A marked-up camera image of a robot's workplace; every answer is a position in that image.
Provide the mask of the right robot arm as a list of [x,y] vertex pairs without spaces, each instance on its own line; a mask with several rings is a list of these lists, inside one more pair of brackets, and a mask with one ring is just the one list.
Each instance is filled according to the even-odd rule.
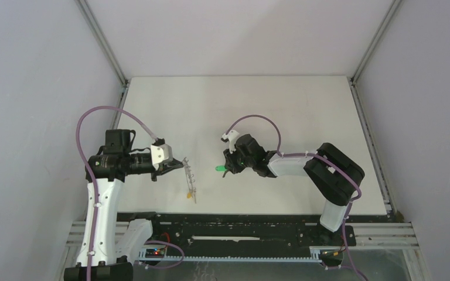
[[323,143],[315,153],[282,154],[265,150],[249,134],[236,131],[223,134],[224,173],[238,174],[250,168],[261,177],[306,176],[325,198],[319,219],[318,239],[334,244],[341,236],[352,202],[361,197],[364,170],[331,143]]

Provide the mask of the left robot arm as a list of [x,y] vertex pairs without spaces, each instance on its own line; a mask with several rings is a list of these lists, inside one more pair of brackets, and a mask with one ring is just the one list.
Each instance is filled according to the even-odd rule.
[[88,160],[85,232],[76,264],[65,269],[64,280],[132,280],[144,243],[154,244],[162,236],[158,224],[135,219],[123,237],[115,240],[120,191],[126,177],[149,174],[156,181],[158,176],[184,167],[163,139],[149,148],[133,149],[134,139],[134,130],[107,130],[105,144]]

